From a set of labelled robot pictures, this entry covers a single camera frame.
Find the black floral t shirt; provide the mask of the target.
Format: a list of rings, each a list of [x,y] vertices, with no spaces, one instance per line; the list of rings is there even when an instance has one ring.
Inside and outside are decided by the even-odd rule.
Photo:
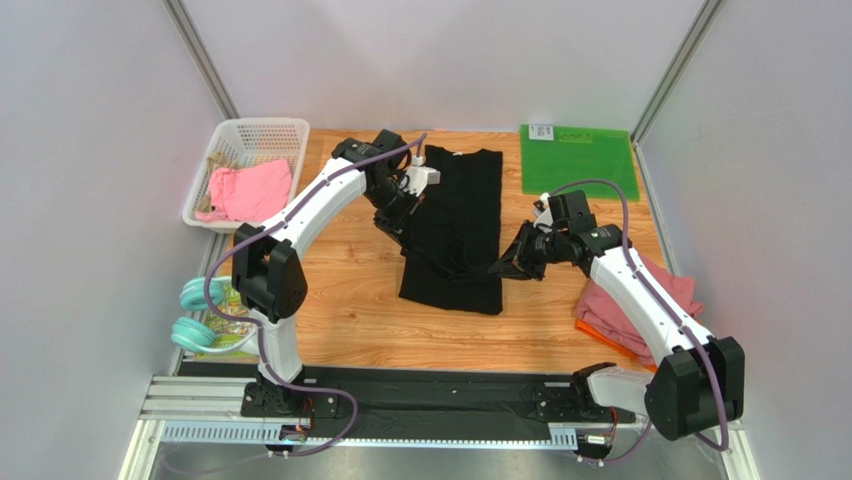
[[[444,310],[498,315],[501,280],[488,273],[500,255],[503,153],[460,155],[425,148],[441,174],[409,223],[410,244],[398,296]]]

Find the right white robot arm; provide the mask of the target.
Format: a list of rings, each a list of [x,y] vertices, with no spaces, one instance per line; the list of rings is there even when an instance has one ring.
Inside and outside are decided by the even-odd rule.
[[[744,410],[745,353],[680,307],[653,277],[619,226],[598,225],[580,182],[543,194],[536,218],[525,221],[489,268],[501,279],[543,279],[547,266],[569,263],[601,287],[649,348],[657,370],[641,374],[611,363],[575,373],[580,397],[595,409],[614,407],[648,419],[664,438],[696,436],[723,451],[729,424]]]

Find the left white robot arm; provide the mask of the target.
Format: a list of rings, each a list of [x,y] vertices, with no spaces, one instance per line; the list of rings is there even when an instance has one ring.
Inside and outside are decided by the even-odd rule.
[[[406,245],[407,224],[426,188],[440,177],[424,165],[424,141],[407,143],[389,130],[371,142],[347,138],[283,210],[237,230],[229,253],[232,285],[258,326],[258,370],[264,380],[290,388],[302,373],[296,332],[296,314],[308,291],[302,262],[333,219],[364,198],[375,210],[374,226]]]

